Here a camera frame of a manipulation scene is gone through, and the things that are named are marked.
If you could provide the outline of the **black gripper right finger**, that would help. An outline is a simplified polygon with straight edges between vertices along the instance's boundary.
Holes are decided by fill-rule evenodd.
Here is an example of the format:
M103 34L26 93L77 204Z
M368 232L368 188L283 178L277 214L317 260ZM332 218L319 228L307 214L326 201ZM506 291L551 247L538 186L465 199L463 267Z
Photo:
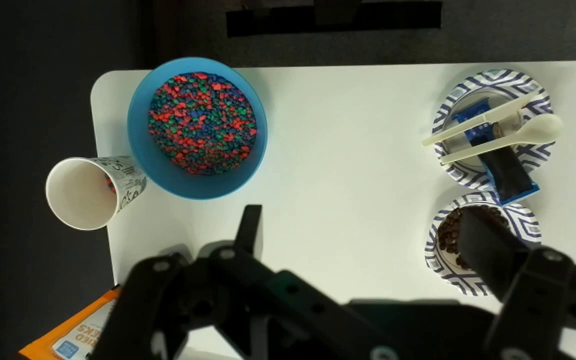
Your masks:
M527 246L480 210L461 211L458 251L502 302L483 338L489 360L569 360L564 328L576 329L576 261Z

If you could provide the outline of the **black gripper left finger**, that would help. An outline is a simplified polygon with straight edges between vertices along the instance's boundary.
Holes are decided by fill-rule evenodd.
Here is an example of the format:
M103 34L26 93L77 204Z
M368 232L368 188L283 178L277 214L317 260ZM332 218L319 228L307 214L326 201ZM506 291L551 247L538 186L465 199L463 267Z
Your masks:
M197 260L137 261L90 360L171 360L192 329L215 328L243 360L364 360L361 320L289 271L253 258L262 206L247 204L235 237Z

